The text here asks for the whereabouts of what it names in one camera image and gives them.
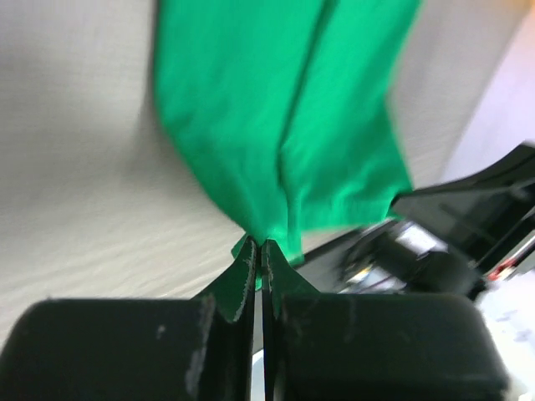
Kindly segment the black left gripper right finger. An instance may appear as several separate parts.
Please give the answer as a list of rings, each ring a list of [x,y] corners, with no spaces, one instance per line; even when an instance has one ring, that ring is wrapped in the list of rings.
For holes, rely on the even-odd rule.
[[[265,399],[284,400],[286,345],[283,300],[286,296],[316,296],[319,291],[290,266],[274,240],[268,240],[261,246],[260,272]]]

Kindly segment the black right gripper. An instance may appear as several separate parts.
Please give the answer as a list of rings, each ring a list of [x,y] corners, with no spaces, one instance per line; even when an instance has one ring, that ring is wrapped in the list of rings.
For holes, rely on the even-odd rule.
[[[342,264],[354,292],[445,292],[476,300],[534,250],[534,146],[465,178],[395,197],[405,221],[359,238]]]

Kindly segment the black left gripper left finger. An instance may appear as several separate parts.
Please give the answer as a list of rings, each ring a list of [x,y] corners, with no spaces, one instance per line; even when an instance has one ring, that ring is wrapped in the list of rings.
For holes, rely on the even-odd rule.
[[[193,298],[192,400],[249,400],[256,242],[246,238],[232,264]]]

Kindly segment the green t-shirt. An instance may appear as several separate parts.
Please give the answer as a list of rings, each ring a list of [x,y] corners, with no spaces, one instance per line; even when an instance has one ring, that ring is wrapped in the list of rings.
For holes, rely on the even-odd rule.
[[[417,1],[162,1],[155,111],[211,201],[291,262],[412,188],[388,95]]]

